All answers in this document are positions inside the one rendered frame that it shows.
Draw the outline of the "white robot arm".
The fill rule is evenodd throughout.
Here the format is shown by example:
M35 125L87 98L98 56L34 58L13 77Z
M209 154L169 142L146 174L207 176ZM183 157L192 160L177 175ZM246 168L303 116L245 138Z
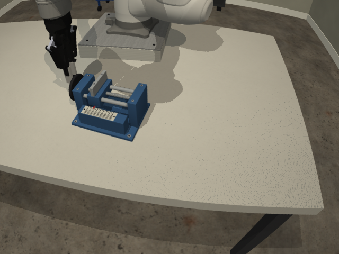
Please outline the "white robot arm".
M72 9L71 0L35 1L43 19L60 18ZM209 18L212 8L213 0L114 0L115 17L105 19L112 25L106 33L146 39L159 20L199 24Z

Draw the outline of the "blue bench vise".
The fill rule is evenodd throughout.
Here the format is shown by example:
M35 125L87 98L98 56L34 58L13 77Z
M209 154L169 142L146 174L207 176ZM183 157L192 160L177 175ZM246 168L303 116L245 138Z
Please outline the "blue bench vise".
M132 95L112 93L112 90ZM136 89L113 86L106 70L96 80L93 74L73 75L69 97L78 110L72 125L131 142L150 107L147 84L139 83Z

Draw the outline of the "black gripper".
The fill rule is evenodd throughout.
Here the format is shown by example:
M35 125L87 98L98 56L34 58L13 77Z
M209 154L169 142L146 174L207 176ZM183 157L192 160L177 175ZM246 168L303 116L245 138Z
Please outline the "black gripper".
M76 59L74 59L77 56L77 26L71 25L72 17L70 12L57 19L43 20L50 39L49 45L45 49L50 53L57 68L63 69L66 83L70 84L73 75L77 74Z

